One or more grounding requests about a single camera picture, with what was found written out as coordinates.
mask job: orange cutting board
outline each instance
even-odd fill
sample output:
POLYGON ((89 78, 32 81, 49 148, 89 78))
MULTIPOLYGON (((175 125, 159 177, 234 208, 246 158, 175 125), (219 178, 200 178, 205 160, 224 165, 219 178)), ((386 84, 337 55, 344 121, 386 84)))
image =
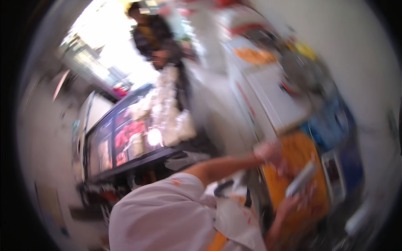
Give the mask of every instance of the orange cutting board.
MULTIPOLYGON (((301 131, 286 135, 280 141, 282 143, 282 155, 289 164, 291 173, 298 173, 311 160, 312 154, 315 155, 318 165, 316 174, 312 179, 312 182, 316 181, 317 183, 317 192, 313 201, 306 208, 293 212, 286 220, 281 232, 281 240, 285 241, 291 235, 300 234, 311 228, 326 216, 329 211, 329 201, 325 176, 314 142, 301 131)), ((279 177, 269 164, 263 166, 263 173, 267 181, 273 209, 276 212, 278 205, 285 198, 285 191, 292 182, 292 177, 279 177)))

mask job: forearm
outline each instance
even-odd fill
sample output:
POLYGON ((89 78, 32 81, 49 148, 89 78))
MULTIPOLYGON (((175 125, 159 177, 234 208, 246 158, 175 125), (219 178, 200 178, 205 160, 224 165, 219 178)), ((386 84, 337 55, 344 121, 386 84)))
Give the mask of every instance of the forearm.
POLYGON ((278 242, 284 221, 285 221, 284 217, 277 216, 271 228, 268 230, 267 233, 265 233, 264 242, 267 251, 273 250, 276 243, 278 242))
POLYGON ((198 177, 206 186, 239 170, 254 168, 263 163, 264 161, 259 160, 254 154, 250 153, 244 157, 222 157, 200 162, 183 172, 198 177))

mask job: dark hair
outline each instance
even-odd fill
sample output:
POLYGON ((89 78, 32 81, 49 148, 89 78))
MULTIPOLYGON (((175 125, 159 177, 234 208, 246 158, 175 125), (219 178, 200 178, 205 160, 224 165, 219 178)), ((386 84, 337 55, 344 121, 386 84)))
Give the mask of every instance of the dark hair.
POLYGON ((141 8, 141 6, 139 5, 139 2, 133 2, 131 4, 131 7, 128 9, 127 13, 130 14, 130 11, 136 10, 136 9, 139 9, 139 8, 141 8))

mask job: gloved hand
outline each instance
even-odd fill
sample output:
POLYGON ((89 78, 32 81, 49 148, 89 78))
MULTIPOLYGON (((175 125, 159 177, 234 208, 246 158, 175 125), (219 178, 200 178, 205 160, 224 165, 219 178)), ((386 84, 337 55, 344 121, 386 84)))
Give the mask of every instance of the gloved hand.
POLYGON ((266 164, 271 163, 279 176, 283 176, 289 171, 289 167, 282 156, 282 146, 279 141, 265 141, 256 145, 254 155, 266 164))

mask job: wooden cutting board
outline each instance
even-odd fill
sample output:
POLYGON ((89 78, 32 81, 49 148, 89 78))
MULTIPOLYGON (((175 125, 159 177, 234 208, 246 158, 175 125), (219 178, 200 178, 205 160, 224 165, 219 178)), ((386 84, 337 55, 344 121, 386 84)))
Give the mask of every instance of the wooden cutting board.
MULTIPOLYGON (((314 142, 301 131, 286 135, 280 141, 283 157, 288 162, 291 173, 297 174, 311 159, 312 154, 315 155, 318 165, 316 174, 312 179, 312 182, 316 181, 317 183, 317 192, 313 201, 308 204, 307 208, 293 212, 282 228, 281 240, 289 243, 290 240, 295 239, 296 235, 303 235, 328 214, 329 200, 325 176, 314 142)), ((271 165, 264 165, 263 173, 267 181, 273 209, 276 212, 278 205, 285 198, 286 188, 295 175, 279 177, 271 165)))

